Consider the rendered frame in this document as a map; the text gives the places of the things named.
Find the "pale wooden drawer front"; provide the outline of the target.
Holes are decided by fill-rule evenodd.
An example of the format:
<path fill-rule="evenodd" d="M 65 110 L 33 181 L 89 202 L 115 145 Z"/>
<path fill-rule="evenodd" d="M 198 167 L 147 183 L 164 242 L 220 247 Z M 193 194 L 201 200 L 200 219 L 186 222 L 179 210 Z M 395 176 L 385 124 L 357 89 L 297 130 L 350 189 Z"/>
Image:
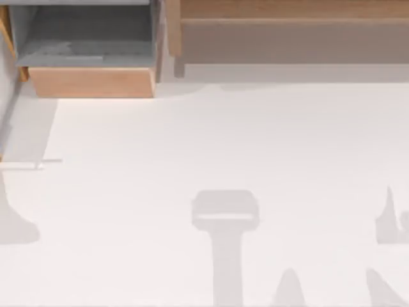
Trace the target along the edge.
<path fill-rule="evenodd" d="M 42 98 L 152 98 L 154 68 L 30 67 L 35 92 Z"/>

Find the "pulled-out drawer with grey inside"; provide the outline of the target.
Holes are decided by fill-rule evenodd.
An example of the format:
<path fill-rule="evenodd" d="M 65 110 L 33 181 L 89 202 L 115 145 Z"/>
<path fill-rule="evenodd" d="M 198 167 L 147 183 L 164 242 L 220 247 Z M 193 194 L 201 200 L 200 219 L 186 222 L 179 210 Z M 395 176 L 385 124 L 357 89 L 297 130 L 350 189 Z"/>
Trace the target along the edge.
<path fill-rule="evenodd" d="M 20 81 L 30 67 L 152 68 L 163 0 L 0 0 Z"/>

